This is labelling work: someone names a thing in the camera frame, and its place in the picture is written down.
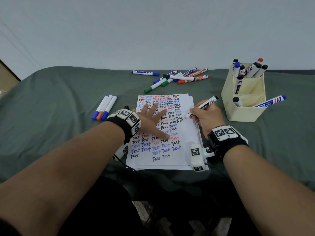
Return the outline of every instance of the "marker in hand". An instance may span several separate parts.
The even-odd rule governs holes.
[[[200,104],[200,105],[198,106],[198,108],[200,108],[200,109],[205,109],[205,108],[208,107],[210,104],[212,104],[212,103],[214,103],[215,101],[217,101],[218,99],[219,99],[218,96],[215,95],[215,96],[213,96],[212,98],[208,99],[206,102]],[[193,114],[189,112],[189,113],[186,114],[185,118],[189,119],[192,115],[193,115]]]

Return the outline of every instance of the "black marker cap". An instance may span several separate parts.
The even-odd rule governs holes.
[[[163,75],[163,79],[169,79],[169,75]]]
[[[234,98],[232,99],[232,101],[233,101],[234,103],[239,102],[239,97],[234,97]]]

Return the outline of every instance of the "left hand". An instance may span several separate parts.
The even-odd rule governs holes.
[[[168,134],[162,132],[156,127],[156,124],[161,119],[161,117],[163,117],[163,115],[166,114],[167,110],[164,109],[160,111],[158,114],[153,116],[158,105],[157,103],[153,104],[153,106],[149,109],[149,111],[148,111],[148,106],[149,105],[146,103],[143,109],[141,110],[141,112],[139,114],[137,113],[137,115],[139,116],[141,120],[141,127],[139,131],[146,134],[153,134],[157,136],[158,138],[161,138],[164,140],[169,139],[170,136]]]

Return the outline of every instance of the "stack of paper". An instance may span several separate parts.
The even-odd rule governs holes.
[[[169,134],[170,139],[162,140],[152,134],[136,133],[130,141],[126,164],[136,170],[192,170],[189,147],[193,143],[202,145],[198,124],[192,119],[185,119],[194,105],[192,97],[188,94],[138,96],[138,113],[145,103],[149,107],[158,103],[154,114],[167,109],[157,128]]]

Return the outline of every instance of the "wrist-mounted tracker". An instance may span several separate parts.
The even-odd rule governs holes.
[[[105,121],[113,122],[120,126],[125,133],[124,144],[130,142],[130,139],[141,127],[141,120],[138,115],[128,109],[117,110],[107,117]]]
[[[234,127],[220,126],[212,129],[208,134],[210,148],[215,156],[223,162],[224,155],[228,150],[237,145],[248,146],[248,141]]]

